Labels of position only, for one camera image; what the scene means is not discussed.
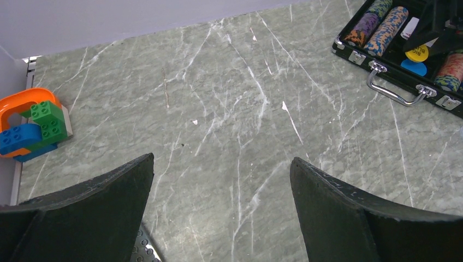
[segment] marble table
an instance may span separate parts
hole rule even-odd
[[[39,58],[35,85],[68,106],[74,137],[24,164],[20,200],[153,152],[143,222],[167,261],[307,261],[295,156],[463,215],[463,121],[392,102],[331,53],[361,4],[310,1]]]

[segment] stack of poker chips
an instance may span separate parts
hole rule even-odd
[[[392,0],[375,0],[344,40],[352,46],[363,46],[391,5]]]
[[[407,18],[405,7],[394,7],[364,46],[367,52],[372,56],[382,56]]]
[[[446,91],[463,91],[463,49],[451,52],[440,68],[434,83]]]

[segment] white wall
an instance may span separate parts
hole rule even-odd
[[[2,0],[0,46],[46,55],[299,1]]]
[[[27,64],[13,60],[0,46],[0,99],[26,89],[26,74]],[[20,117],[10,119],[11,124],[20,122]],[[12,158],[0,158],[0,205],[10,204],[15,163]]]

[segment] orange toy handle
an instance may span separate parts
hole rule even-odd
[[[39,104],[49,100],[57,107],[61,108],[61,103],[58,97],[56,97],[50,90],[35,87],[16,94],[12,94],[0,100],[0,132],[3,132],[10,128],[8,118],[14,113],[22,113],[31,108],[31,105]],[[25,148],[18,149],[14,152],[0,155],[0,157],[15,157],[30,153]]]

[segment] metal handle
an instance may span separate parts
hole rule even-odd
[[[413,101],[407,101],[403,99],[401,96],[399,96],[398,94],[384,87],[373,84],[373,78],[375,77],[376,74],[387,72],[388,69],[385,66],[379,64],[376,61],[371,61],[368,65],[370,65],[372,69],[370,75],[368,76],[368,79],[366,80],[366,84],[369,86],[369,88],[389,97],[390,99],[396,102],[399,102],[400,104],[404,106],[416,105],[421,100],[423,100],[425,97],[435,97],[437,95],[437,92],[434,89],[427,87],[427,86],[423,86],[423,85],[417,85],[416,88],[418,89],[419,95]]]

